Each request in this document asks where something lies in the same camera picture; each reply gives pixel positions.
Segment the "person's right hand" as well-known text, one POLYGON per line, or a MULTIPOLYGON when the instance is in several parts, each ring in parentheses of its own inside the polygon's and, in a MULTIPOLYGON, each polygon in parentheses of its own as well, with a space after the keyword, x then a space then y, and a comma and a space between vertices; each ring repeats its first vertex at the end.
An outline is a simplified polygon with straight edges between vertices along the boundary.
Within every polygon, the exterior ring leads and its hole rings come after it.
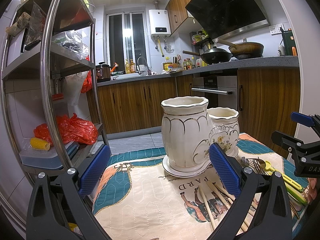
POLYGON ((317 178, 308 178, 308 203, 311 204, 317 197, 317 178))

